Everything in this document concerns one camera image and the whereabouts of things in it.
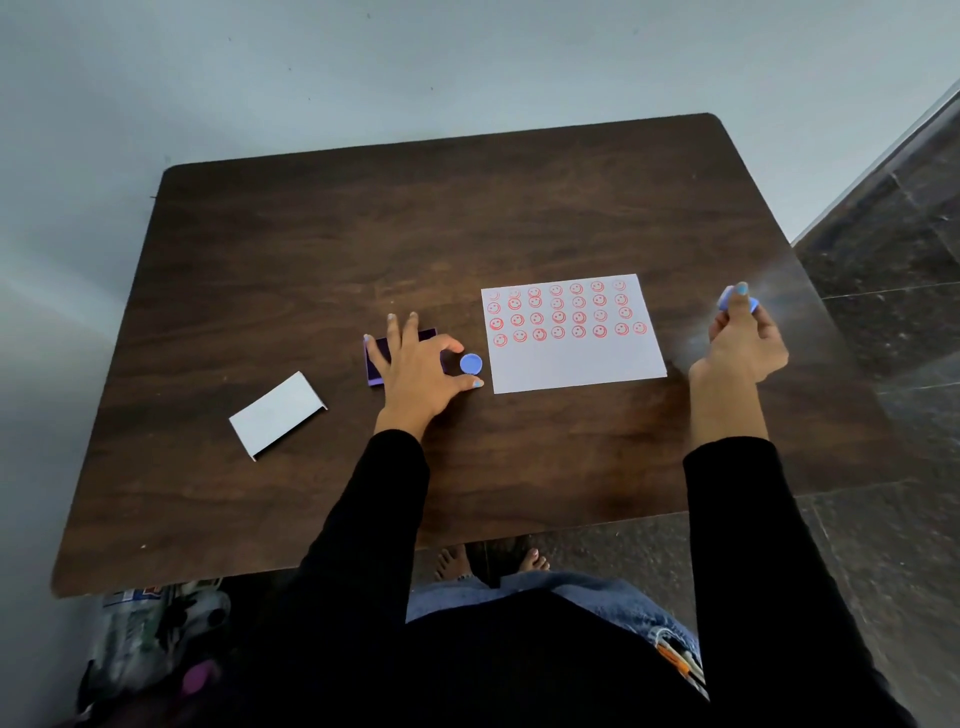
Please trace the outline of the person's left hand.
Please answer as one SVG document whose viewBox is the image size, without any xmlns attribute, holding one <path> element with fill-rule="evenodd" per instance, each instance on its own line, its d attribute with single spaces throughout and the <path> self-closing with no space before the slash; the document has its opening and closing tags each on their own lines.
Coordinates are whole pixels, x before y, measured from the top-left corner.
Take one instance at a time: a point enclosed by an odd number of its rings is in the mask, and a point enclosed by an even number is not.
<svg viewBox="0 0 960 728">
<path fill-rule="evenodd" d="M 380 410 L 373 433 L 403 431 L 416 441 L 421 441 L 434 418 L 448 407 L 459 394 L 447 394 L 441 379 L 445 373 L 441 359 L 443 353 L 462 354 L 464 345 L 443 333 L 419 341 L 411 353 L 403 352 L 402 321 L 395 313 L 387 316 L 386 337 L 389 340 L 391 363 L 389 369 L 379 364 L 383 372 L 385 401 Z"/>
</svg>

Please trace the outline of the person's right hand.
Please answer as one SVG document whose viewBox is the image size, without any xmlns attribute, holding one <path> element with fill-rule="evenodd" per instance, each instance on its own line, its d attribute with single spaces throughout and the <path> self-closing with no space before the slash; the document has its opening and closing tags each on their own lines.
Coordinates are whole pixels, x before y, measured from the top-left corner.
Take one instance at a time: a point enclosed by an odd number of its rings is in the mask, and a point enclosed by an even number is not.
<svg viewBox="0 0 960 728">
<path fill-rule="evenodd" d="M 769 313 L 760 304 L 751 314 L 749 284 L 740 281 L 734 286 L 727 310 L 730 323 L 712 344 L 709 342 L 706 355 L 690 367 L 690 381 L 711 371 L 732 371 L 752 383 L 761 383 L 789 361 L 786 343 Z"/>
</svg>

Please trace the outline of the purple ink pad box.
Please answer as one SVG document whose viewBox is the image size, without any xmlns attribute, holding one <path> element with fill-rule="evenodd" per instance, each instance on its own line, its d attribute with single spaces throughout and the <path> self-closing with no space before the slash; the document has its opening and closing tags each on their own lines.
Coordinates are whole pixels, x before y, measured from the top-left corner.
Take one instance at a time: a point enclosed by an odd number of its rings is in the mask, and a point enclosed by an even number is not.
<svg viewBox="0 0 960 728">
<path fill-rule="evenodd" d="M 437 329 L 427 328 L 419 330 L 417 333 L 417 338 L 420 342 L 429 340 L 435 337 L 438 334 Z M 384 358 L 387 363 L 390 363 L 392 356 L 389 350 L 389 344 L 386 337 L 376 338 L 375 344 L 380 353 L 380 356 Z M 378 387 L 383 385 L 383 377 L 381 372 L 378 370 L 375 362 L 370 358 L 369 352 L 366 347 L 364 348 L 364 357 L 365 357 L 365 366 L 366 366 L 366 383 L 369 387 Z"/>
</svg>

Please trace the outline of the person's right forearm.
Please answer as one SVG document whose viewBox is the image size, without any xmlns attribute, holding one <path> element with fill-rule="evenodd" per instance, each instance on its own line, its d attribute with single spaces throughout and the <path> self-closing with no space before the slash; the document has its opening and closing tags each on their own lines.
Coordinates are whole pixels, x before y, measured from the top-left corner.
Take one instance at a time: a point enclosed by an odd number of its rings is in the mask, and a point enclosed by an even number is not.
<svg viewBox="0 0 960 728">
<path fill-rule="evenodd" d="M 683 459 L 717 728 L 917 728 L 889 691 L 765 436 L 744 365 L 690 375 Z"/>
</svg>

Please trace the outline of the person's left forearm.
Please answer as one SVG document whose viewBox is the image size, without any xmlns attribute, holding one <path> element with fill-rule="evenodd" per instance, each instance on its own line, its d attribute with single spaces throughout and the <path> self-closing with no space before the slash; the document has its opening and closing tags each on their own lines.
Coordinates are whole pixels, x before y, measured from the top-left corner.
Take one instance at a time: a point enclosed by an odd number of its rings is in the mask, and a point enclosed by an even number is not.
<svg viewBox="0 0 960 728">
<path fill-rule="evenodd" d="M 414 435 L 374 434 L 285 588 L 270 678 L 290 725 L 377 712 L 379 699 L 363 693 L 390 688 L 402 662 L 429 476 Z"/>
</svg>

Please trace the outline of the white folded card lid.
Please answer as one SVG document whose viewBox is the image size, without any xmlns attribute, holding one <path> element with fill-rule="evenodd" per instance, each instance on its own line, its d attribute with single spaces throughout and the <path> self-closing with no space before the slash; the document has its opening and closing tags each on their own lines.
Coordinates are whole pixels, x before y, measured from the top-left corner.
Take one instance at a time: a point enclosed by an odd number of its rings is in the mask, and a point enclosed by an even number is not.
<svg viewBox="0 0 960 728">
<path fill-rule="evenodd" d="M 253 403 L 231 415 L 228 421 L 247 456 L 258 455 L 328 407 L 297 371 Z"/>
</svg>

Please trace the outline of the white paper with red stamps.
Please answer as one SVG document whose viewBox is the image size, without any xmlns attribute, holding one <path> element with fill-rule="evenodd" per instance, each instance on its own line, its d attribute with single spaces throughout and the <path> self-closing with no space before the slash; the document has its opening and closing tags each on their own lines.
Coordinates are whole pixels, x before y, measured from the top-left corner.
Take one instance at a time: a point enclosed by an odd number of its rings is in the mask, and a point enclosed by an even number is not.
<svg viewBox="0 0 960 728">
<path fill-rule="evenodd" d="M 667 377 L 635 273 L 481 290 L 495 394 Z"/>
</svg>

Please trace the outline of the person's left foot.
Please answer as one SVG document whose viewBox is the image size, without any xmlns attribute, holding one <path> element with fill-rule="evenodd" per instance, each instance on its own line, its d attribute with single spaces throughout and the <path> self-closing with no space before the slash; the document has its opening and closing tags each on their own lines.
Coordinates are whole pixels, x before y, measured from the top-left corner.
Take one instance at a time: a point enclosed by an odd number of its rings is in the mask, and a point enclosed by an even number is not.
<svg viewBox="0 0 960 728">
<path fill-rule="evenodd" d="M 444 547 L 438 552 L 434 571 L 436 582 L 459 582 L 474 578 L 469 554 L 464 544 Z"/>
</svg>

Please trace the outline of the blue jeans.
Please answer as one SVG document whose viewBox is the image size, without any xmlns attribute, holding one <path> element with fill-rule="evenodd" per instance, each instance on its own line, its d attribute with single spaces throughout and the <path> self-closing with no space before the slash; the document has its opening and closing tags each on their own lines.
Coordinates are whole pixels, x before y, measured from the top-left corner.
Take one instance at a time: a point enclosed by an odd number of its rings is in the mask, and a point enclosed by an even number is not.
<svg viewBox="0 0 960 728">
<path fill-rule="evenodd" d="M 501 600 L 536 589 L 546 590 L 630 631 L 655 648 L 669 647 L 702 669 L 699 638 L 638 588 L 622 579 L 605 579 L 572 571 L 529 571 L 501 579 L 490 587 L 473 575 L 440 581 L 411 591 L 406 622 L 444 610 Z"/>
</svg>

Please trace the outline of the black top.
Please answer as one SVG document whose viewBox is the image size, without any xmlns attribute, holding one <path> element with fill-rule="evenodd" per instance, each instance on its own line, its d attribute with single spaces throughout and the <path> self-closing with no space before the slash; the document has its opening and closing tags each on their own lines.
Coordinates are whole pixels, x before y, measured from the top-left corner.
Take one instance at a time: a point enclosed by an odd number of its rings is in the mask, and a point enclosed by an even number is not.
<svg viewBox="0 0 960 728">
<path fill-rule="evenodd" d="M 710 728 L 642 637 L 535 589 L 403 623 L 402 601 L 282 603 L 243 672 L 260 728 Z"/>
</svg>

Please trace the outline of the patterned plastic bag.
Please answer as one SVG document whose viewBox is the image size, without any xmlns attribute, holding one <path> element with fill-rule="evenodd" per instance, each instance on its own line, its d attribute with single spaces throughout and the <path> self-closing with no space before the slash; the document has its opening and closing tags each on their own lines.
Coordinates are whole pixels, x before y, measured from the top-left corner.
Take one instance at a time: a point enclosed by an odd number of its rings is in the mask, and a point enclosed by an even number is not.
<svg viewBox="0 0 960 728">
<path fill-rule="evenodd" d="M 77 722 L 99 720 L 156 686 L 186 698 L 218 679 L 232 613 L 222 584 L 211 578 L 105 594 L 78 687 Z"/>
</svg>

